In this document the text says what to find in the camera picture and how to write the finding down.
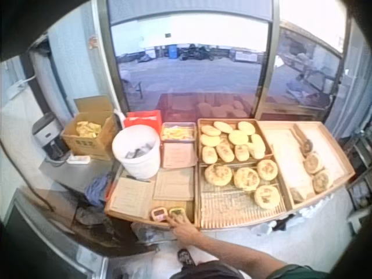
white bucket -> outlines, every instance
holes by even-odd
[[[129,151],[149,144],[152,149],[145,155],[127,159]],[[134,125],[121,130],[112,142],[112,152],[131,176],[147,179],[154,176],[160,168],[160,138],[157,132],[146,125]]]

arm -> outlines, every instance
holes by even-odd
[[[199,232],[186,216],[167,218],[172,232],[183,244],[195,246],[254,279],[265,279],[287,264],[257,250],[207,237]]]

hand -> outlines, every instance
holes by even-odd
[[[184,213],[179,215],[172,214],[171,217],[167,216],[167,221],[172,228],[173,234],[184,245],[195,245],[195,241],[202,235],[202,233],[190,223]]]

cardboard box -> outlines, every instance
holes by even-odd
[[[62,138],[74,155],[89,155],[94,159],[111,160],[113,157],[111,144],[117,134],[110,100],[105,96],[94,96],[75,99],[79,113],[66,125]],[[99,124],[102,131],[96,138],[79,137],[76,124],[89,121]]]

coffee maker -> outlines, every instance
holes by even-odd
[[[69,153],[69,148],[60,136],[62,130],[62,125],[52,112],[46,113],[32,127],[33,136],[50,160],[65,160]]]

